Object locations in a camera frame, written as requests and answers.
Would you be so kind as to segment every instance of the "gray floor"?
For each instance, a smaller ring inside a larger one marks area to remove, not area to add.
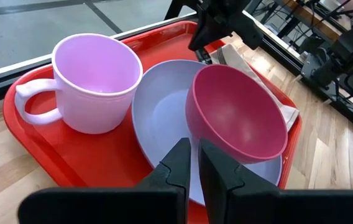
[[[104,0],[94,5],[122,31],[162,21],[171,0]],[[261,6],[272,0],[263,0]],[[68,35],[94,32],[113,35],[116,32],[85,4],[55,7],[54,4],[76,4],[73,0],[0,0],[0,67],[49,54],[55,44]],[[27,7],[46,7],[26,11]],[[15,10],[25,8],[24,12]],[[193,12],[184,7],[181,15]],[[267,25],[279,31],[285,15],[273,15]],[[296,37],[294,30],[290,39]]]

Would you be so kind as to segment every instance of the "lavender plate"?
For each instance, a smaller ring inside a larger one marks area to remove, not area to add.
[[[190,199],[204,205],[198,166],[198,145],[191,137],[185,117],[189,87],[198,70],[206,66],[191,60],[170,60],[147,70],[132,100],[132,122],[142,152],[152,167],[181,138],[190,138]],[[252,172],[277,185],[282,157],[245,165]]]

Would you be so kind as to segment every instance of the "pink bowl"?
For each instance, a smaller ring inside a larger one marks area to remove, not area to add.
[[[196,74],[186,120],[194,138],[212,141],[245,164],[274,159],[287,144],[283,116],[270,95],[226,65],[210,65]]]

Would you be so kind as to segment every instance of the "bowl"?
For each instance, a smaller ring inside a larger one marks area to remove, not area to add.
[[[169,60],[148,69],[132,100],[132,124],[149,164],[154,168],[181,139],[191,144],[189,198],[204,205],[199,176],[198,142],[186,122],[186,98],[196,74],[206,65],[192,60]],[[278,184],[282,157],[245,167],[265,180]]]
[[[210,140],[243,164],[274,159],[287,144],[287,127],[272,97],[227,65],[209,65],[195,75],[185,113],[195,139]]]

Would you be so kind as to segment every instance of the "beige napkin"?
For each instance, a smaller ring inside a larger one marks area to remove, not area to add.
[[[225,61],[228,66],[234,67],[242,72],[244,72],[246,75],[250,76],[253,78],[259,85],[261,85],[264,89],[267,90],[269,95],[273,98],[273,100],[276,102],[277,106],[279,107],[280,111],[282,112],[282,115],[284,117],[284,122],[286,122],[287,130],[289,131],[290,128],[293,126],[295,119],[298,117],[298,111],[296,108],[293,108],[291,106],[286,106],[283,105],[275,95],[265,86],[265,84],[262,82],[262,80],[255,74],[255,72],[249,67],[249,65],[245,62],[245,60],[237,53],[233,45],[227,44],[222,47],[222,52],[224,54]],[[213,60],[213,63],[219,63],[218,60],[218,55],[215,52],[210,54],[211,59]]]

